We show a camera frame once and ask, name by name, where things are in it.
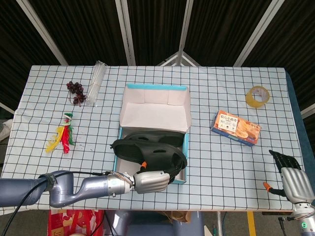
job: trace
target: red bag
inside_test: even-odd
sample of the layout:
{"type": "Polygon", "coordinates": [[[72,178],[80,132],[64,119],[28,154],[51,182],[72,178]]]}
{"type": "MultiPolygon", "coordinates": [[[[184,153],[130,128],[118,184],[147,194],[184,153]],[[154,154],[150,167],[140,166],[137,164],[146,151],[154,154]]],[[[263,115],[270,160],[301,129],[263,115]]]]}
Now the red bag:
{"type": "Polygon", "coordinates": [[[69,236],[74,233],[103,235],[103,210],[50,210],[47,236],[69,236]]]}

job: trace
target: white checkered tablecloth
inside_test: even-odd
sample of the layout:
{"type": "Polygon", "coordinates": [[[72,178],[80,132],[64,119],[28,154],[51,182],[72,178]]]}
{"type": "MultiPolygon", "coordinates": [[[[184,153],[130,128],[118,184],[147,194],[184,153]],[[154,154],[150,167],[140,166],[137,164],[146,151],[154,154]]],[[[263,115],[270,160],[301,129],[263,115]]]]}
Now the white checkered tablecloth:
{"type": "MultiPolygon", "coordinates": [[[[119,113],[126,83],[183,85],[191,96],[188,179],[159,193],[129,194],[88,199],[67,208],[155,210],[291,210],[285,198],[263,187],[282,182],[272,149],[293,155],[303,165],[285,71],[282,68],[233,67],[108,67],[96,107],[73,106],[66,83],[79,82],[88,90],[92,66],[33,66],[19,108],[15,112],[2,178],[37,178],[56,170],[103,172],[113,170],[110,149],[118,137],[119,113]],[[269,102],[250,108],[245,94],[253,86],[270,92],[269,102]],[[210,131],[218,110],[238,115],[261,126],[257,145],[248,147],[210,131]],[[75,147],[63,154],[45,145],[72,112],[75,147]]],[[[87,175],[75,175],[75,190],[87,175]]],[[[49,209],[49,195],[27,209],[49,209]]],[[[13,208],[0,210],[7,213],[13,208]]]]}

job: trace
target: orange snack box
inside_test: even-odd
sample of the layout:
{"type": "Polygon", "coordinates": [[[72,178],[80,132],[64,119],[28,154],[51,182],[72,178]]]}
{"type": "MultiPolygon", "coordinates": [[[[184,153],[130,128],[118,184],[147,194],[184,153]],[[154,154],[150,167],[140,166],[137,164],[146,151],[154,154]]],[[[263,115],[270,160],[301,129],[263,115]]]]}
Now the orange snack box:
{"type": "Polygon", "coordinates": [[[257,144],[261,127],[243,118],[219,110],[211,130],[248,146],[257,144]]]}

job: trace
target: yellow tape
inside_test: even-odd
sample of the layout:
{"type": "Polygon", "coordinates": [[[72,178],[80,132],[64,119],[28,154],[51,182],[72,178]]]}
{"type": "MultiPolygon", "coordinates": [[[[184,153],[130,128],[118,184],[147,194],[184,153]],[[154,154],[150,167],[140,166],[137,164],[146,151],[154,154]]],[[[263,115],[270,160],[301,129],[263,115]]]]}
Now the yellow tape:
{"type": "Polygon", "coordinates": [[[252,211],[247,212],[247,221],[248,221],[248,229],[250,231],[250,236],[256,236],[254,214],[252,211]]]}
{"type": "Polygon", "coordinates": [[[246,94],[245,96],[245,100],[247,102],[248,105],[250,105],[251,107],[261,107],[262,105],[264,105],[266,102],[268,102],[269,100],[269,92],[267,89],[265,89],[262,86],[254,86],[251,88],[251,90],[246,94]],[[257,101],[254,99],[254,97],[252,96],[253,93],[258,93],[261,96],[261,100],[262,101],[257,101]]]}

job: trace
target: shoebox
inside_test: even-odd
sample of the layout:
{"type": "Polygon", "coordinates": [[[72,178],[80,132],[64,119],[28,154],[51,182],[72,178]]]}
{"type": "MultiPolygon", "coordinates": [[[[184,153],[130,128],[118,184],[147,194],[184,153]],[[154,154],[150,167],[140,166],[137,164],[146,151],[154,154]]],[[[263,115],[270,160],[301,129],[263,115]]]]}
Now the shoebox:
{"type": "MultiPolygon", "coordinates": [[[[119,139],[139,131],[177,131],[184,133],[184,142],[179,147],[188,158],[191,125],[190,94],[185,86],[127,84],[120,113],[119,139]]],[[[140,165],[115,156],[114,171],[130,175],[140,170],[140,165]]],[[[185,183],[185,169],[173,183],[185,183]]]]}
{"type": "Polygon", "coordinates": [[[253,146],[257,144],[260,126],[220,110],[211,130],[248,146],[253,146]]]}

